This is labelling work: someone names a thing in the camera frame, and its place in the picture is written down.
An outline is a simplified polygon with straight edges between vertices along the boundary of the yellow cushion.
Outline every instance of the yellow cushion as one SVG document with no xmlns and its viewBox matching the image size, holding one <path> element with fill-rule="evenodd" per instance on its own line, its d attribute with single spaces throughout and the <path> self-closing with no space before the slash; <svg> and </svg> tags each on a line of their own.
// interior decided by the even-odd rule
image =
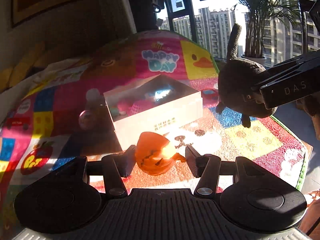
<svg viewBox="0 0 320 240">
<path fill-rule="evenodd" d="M 10 79 L 12 70 L 13 70 L 13 67 L 9 67 L 0 71 L 0 93 L 9 87 L 9 79 Z"/>
<path fill-rule="evenodd" d="M 44 41 L 37 43 L 30 49 L 20 60 L 18 65 L 12 71 L 9 87 L 13 87 L 25 79 L 28 71 L 32 68 L 36 60 L 43 54 L 45 50 Z"/>
<path fill-rule="evenodd" d="M 72 57 L 71 45 L 64 44 L 59 45 L 53 49 L 46 51 L 39 59 L 34 63 L 34 67 L 46 68 L 49 64 L 62 61 L 66 58 Z"/>
</svg>

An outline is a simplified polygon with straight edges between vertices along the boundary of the orange plush toy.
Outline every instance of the orange plush toy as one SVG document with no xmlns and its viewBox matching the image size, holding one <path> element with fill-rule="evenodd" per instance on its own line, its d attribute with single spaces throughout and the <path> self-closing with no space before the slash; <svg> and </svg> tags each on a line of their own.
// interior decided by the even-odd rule
<svg viewBox="0 0 320 240">
<path fill-rule="evenodd" d="M 140 134 L 135 156 L 138 167 L 152 176 L 166 173 L 176 161 L 186 161 L 167 138 L 153 132 Z"/>
</svg>

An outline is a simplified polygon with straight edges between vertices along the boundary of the open cardboard box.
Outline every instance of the open cardboard box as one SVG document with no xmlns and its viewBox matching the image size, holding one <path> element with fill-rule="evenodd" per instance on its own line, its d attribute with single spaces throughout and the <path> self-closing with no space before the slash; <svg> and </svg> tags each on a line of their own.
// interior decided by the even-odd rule
<svg viewBox="0 0 320 240">
<path fill-rule="evenodd" d="M 172 92 L 163 98 L 161 104 L 151 109 L 121 117 L 113 117 L 110 113 L 110 108 L 121 100 L 139 100 L 146 93 L 168 86 L 173 88 Z M 163 74 L 134 81 L 103 95 L 122 150 L 132 144 L 137 145 L 142 132 L 150 131 L 163 135 L 172 128 L 201 118 L 203 113 L 201 92 Z"/>
</svg>

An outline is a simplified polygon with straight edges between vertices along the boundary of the play mat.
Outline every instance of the play mat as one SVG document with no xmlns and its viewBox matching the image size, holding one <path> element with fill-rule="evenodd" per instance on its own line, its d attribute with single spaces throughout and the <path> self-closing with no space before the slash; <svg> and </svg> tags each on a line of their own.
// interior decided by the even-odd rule
<svg viewBox="0 0 320 240">
<path fill-rule="evenodd" d="M 157 74 L 177 79 L 201 91 L 203 97 L 203 117 L 165 135 L 177 152 L 184 155 L 186 145 L 192 144 L 200 154 L 215 154 L 225 161 L 245 156 L 301 189 L 307 166 L 302 142 L 271 117 L 251 118 L 248 129 L 241 125 L 240 114 L 230 109 L 216 114 L 218 69 L 209 52 L 176 33 L 147 31 L 108 43 L 64 70 L 46 75 L 8 114 L 20 125 L 6 122 L 0 131 L 3 239 L 21 230 L 12 203 L 26 185 L 76 156 L 95 161 L 121 150 L 114 132 L 104 127 L 108 116 L 104 105 L 95 111 L 92 131 L 83 129 L 80 114 L 102 99 L 104 92 Z M 136 165 L 124 179 L 129 191 L 134 187 L 194 190 L 198 181 L 180 161 L 160 176 L 149 176 Z M 230 176 L 221 176 L 218 191 L 231 183 Z M 92 176 L 90 184 L 104 192 L 102 177 Z"/>
</svg>

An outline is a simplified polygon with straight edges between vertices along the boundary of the flower pot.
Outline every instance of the flower pot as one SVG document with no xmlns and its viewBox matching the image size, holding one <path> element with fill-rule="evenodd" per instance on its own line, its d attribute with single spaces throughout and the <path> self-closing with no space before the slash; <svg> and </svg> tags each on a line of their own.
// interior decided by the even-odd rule
<svg viewBox="0 0 320 240">
<path fill-rule="evenodd" d="M 259 63 L 263 67 L 266 65 L 266 58 L 263 56 L 263 58 L 255 58 L 255 57 L 246 57 L 244 54 L 241 55 L 241 58 L 245 58 L 254 62 Z"/>
</svg>

